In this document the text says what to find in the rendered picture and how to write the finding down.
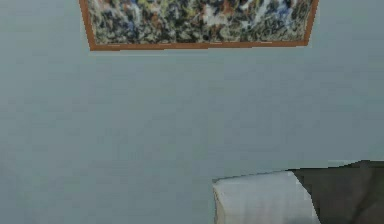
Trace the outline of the brown framed speckled painting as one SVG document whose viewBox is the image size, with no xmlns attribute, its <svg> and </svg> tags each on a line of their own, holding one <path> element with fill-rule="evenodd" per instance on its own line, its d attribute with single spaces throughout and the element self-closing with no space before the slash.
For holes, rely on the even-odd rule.
<svg viewBox="0 0 384 224">
<path fill-rule="evenodd" d="M 92 51 L 301 47 L 319 0 L 78 0 Z"/>
</svg>

